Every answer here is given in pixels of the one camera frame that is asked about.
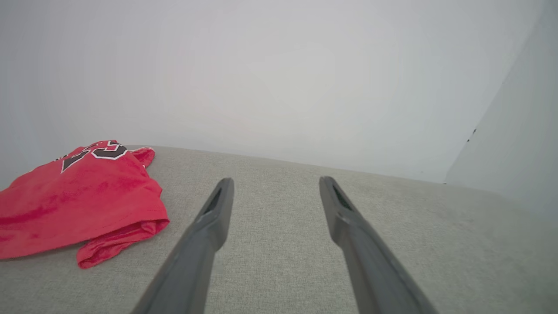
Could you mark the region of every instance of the basketball jersey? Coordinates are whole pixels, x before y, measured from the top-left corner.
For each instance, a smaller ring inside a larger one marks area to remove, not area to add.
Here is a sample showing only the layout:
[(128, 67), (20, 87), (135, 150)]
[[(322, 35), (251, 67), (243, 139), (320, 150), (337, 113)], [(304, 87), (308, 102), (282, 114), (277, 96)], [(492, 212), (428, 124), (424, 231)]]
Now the basketball jersey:
[(100, 141), (20, 176), (0, 192), (0, 259), (87, 241), (76, 258), (89, 268), (153, 237), (169, 223), (154, 157)]

